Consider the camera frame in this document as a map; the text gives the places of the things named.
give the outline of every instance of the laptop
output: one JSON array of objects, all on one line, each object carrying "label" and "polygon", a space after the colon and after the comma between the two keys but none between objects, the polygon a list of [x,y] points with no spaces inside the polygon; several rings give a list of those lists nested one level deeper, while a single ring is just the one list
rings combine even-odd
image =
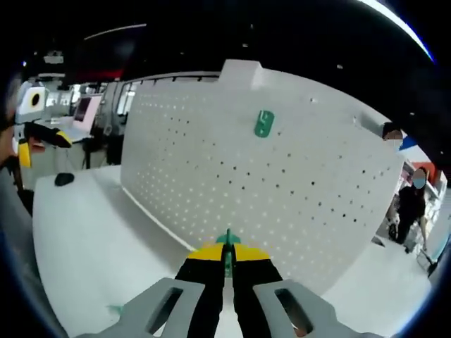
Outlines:
[{"label": "laptop", "polygon": [[69,125],[58,127],[68,136],[72,143],[90,137],[92,124],[99,109],[101,98],[101,94],[82,96],[75,109],[72,122]]}]

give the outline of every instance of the white pegboard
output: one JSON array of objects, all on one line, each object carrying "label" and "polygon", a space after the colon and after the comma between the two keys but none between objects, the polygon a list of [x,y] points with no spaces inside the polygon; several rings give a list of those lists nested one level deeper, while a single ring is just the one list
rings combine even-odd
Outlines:
[{"label": "white pegboard", "polygon": [[[254,135],[262,109],[275,114],[265,139]],[[263,89],[144,82],[121,182],[194,248],[231,228],[267,251],[283,277],[322,294],[376,233],[403,163],[367,130],[328,123],[333,113]]]}]

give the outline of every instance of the table surface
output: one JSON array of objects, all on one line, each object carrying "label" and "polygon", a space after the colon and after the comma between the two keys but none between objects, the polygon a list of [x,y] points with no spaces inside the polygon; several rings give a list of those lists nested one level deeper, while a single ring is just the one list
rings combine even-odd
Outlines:
[{"label": "table surface", "polygon": [[[65,187],[55,187],[54,176],[37,182],[33,235],[39,273],[69,337],[116,323],[119,315],[111,306],[122,306],[162,277],[174,277],[188,253],[130,200],[121,188],[120,170],[80,171]],[[400,328],[430,284],[400,246],[375,246],[370,244],[323,297],[354,330],[391,335],[387,330]],[[242,337],[231,290],[227,283],[216,337]],[[387,303],[397,304],[390,315]]]}]

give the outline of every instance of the ceiling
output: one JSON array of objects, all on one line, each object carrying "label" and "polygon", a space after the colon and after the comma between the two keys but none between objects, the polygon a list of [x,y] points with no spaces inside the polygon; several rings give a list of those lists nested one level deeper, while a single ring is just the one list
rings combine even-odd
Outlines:
[{"label": "ceiling", "polygon": [[[74,51],[84,37],[146,23],[131,57],[108,66],[123,69],[122,78],[220,70],[226,58],[258,60],[265,68],[317,80],[374,107],[451,173],[451,50],[443,42],[445,3],[382,2],[420,36],[434,63],[399,27],[358,0],[155,1],[146,13],[111,15],[108,20],[103,14],[100,20],[92,11],[79,26],[66,19],[42,23],[30,28],[23,53],[30,72],[53,73],[36,58],[62,50],[65,65],[59,70],[73,72],[80,64]],[[90,58],[99,58],[95,64],[101,68],[109,62],[100,51]]]}]

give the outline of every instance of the white table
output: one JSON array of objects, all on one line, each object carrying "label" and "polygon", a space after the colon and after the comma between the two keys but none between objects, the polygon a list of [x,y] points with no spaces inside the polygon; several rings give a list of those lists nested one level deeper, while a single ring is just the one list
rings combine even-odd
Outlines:
[{"label": "white table", "polygon": [[[188,253],[128,198],[120,169],[77,172],[65,187],[55,187],[54,176],[37,182],[33,235],[39,273],[70,337],[117,322],[109,306],[122,306],[162,277],[174,277]],[[431,288],[412,255],[386,244],[369,244],[323,295],[354,330],[394,334]],[[230,280],[224,294],[216,338],[240,338]]]}]

